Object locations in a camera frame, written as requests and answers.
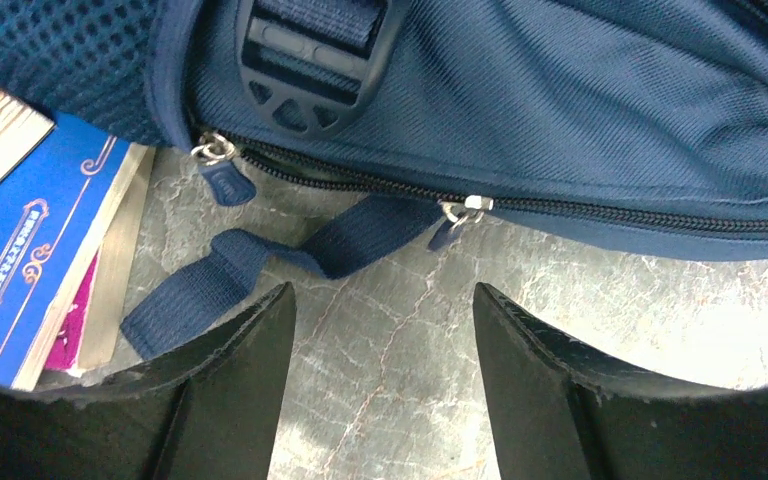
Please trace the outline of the navy blue student backpack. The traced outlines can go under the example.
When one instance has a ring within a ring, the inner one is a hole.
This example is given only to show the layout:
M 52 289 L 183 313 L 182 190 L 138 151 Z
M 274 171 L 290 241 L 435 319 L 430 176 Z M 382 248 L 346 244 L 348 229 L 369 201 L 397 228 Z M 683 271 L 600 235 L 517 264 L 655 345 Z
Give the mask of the navy blue student backpack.
M 297 247 L 216 235 L 124 320 L 144 359 L 200 335 L 281 257 L 365 268 L 444 204 L 610 250 L 768 258 L 768 1 L 0 1 L 0 87 L 190 150 L 247 202 L 250 161 L 364 199 Z

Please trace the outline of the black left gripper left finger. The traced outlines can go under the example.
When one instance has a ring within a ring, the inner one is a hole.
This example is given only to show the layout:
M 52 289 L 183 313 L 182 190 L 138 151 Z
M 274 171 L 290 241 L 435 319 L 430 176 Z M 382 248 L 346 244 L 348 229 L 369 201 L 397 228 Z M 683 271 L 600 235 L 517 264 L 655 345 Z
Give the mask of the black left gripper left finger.
M 291 284 L 91 386 L 0 387 L 0 479 L 264 479 L 296 326 Z

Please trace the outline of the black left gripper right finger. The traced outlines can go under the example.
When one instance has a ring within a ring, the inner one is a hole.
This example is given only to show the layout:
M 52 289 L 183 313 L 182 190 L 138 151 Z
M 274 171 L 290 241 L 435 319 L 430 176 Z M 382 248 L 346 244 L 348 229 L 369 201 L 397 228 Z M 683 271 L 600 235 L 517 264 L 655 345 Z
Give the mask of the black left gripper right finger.
M 474 289 L 473 320 L 504 479 L 768 479 L 768 386 L 731 390 L 608 355 Z

